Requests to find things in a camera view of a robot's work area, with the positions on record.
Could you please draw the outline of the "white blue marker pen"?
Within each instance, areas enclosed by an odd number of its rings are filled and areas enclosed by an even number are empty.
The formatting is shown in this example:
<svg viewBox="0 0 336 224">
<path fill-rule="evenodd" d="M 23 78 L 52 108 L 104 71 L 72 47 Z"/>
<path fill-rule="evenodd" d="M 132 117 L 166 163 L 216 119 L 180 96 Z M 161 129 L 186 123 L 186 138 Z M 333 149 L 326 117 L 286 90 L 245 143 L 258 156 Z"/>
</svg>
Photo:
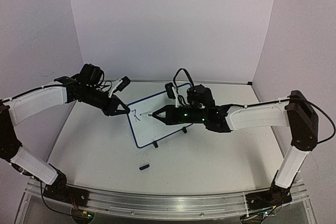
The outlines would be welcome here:
<svg viewBox="0 0 336 224">
<path fill-rule="evenodd" d="M 142 117 L 159 117 L 159 118 L 166 118 L 166 113 L 141 113 L 140 116 Z"/>
</svg>

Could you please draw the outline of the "blue framed whiteboard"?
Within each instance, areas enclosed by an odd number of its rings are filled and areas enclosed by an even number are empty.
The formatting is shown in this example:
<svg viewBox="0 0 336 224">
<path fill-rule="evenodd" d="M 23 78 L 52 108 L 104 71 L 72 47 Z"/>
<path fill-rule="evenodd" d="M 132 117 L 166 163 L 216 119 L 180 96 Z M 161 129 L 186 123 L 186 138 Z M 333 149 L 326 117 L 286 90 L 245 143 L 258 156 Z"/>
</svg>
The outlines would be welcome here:
<svg viewBox="0 0 336 224">
<path fill-rule="evenodd" d="M 149 145 L 157 147 L 160 140 L 178 132 L 187 133 L 192 123 L 168 126 L 151 116 L 165 105 L 175 106 L 175 101 L 168 98 L 164 83 L 135 82 L 134 89 L 138 94 L 134 101 L 128 104 L 128 121 L 137 148 Z"/>
</svg>

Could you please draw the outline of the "blue marker cap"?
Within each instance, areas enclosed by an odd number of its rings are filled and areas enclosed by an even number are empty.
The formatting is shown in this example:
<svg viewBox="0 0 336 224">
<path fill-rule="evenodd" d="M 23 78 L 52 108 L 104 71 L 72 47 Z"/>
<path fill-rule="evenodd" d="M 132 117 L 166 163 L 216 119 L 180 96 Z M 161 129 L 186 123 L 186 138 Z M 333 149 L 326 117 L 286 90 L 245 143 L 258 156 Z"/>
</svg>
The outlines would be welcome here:
<svg viewBox="0 0 336 224">
<path fill-rule="evenodd" d="M 143 166 L 139 167 L 139 170 L 145 170 L 145 169 L 147 169 L 149 167 L 150 167 L 150 165 L 146 164 L 146 165 L 143 165 Z"/>
</svg>

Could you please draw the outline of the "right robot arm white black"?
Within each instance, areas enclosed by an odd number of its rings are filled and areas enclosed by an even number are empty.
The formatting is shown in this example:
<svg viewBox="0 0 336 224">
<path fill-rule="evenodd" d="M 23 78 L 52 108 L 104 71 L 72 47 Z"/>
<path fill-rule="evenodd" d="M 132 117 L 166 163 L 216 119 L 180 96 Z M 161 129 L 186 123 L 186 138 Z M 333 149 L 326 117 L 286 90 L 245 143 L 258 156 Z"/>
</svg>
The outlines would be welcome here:
<svg viewBox="0 0 336 224">
<path fill-rule="evenodd" d="M 298 90 L 286 98 L 268 102 L 217 105 L 211 90 L 201 84 L 187 90 L 187 104 L 177 88 L 170 83 L 166 87 L 169 98 L 175 98 L 179 105 L 165 105 L 151 114 L 165 125 L 202 124 L 216 133 L 252 127 L 286 127 L 290 130 L 290 147 L 272 181 L 271 194 L 290 189 L 306 157 L 318 145 L 318 115 Z"/>
</svg>

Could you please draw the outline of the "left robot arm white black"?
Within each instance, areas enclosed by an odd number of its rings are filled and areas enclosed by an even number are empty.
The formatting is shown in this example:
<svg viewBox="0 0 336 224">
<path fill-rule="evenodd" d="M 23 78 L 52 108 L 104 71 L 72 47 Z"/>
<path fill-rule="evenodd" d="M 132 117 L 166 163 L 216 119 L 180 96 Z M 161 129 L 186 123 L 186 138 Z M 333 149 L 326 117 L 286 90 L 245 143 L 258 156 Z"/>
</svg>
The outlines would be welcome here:
<svg viewBox="0 0 336 224">
<path fill-rule="evenodd" d="M 18 137 L 16 129 L 39 114 L 45 114 L 63 105 L 81 102 L 97 108 L 105 116 L 129 114 L 128 106 L 116 95 L 131 80 L 124 76 L 104 90 L 104 71 L 92 64 L 84 64 L 79 73 L 62 76 L 21 94 L 1 100 L 1 159 L 37 178 L 59 200 L 71 194 L 68 185 L 59 179 L 61 171 L 35 155 Z"/>
</svg>

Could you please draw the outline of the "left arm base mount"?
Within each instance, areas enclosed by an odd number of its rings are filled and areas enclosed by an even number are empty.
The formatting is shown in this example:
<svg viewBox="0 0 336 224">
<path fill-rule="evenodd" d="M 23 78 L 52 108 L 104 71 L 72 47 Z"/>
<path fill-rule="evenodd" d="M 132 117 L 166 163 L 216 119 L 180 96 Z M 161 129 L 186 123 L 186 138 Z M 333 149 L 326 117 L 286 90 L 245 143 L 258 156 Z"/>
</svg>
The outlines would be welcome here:
<svg viewBox="0 0 336 224">
<path fill-rule="evenodd" d="M 85 189 L 67 185 L 67 178 L 59 174 L 51 185 L 46 185 L 43 196 L 59 202 L 85 207 L 88 203 L 89 192 Z"/>
</svg>

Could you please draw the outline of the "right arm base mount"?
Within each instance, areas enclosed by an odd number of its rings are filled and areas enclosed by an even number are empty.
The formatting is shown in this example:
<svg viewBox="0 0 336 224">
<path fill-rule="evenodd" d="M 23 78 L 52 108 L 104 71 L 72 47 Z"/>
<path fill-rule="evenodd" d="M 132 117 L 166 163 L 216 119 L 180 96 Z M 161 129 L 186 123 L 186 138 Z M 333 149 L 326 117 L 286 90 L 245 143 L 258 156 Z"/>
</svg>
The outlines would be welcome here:
<svg viewBox="0 0 336 224">
<path fill-rule="evenodd" d="M 292 196 L 289 188 L 273 185 L 267 190 L 247 194 L 246 201 L 248 210 L 258 210 L 290 203 Z"/>
</svg>

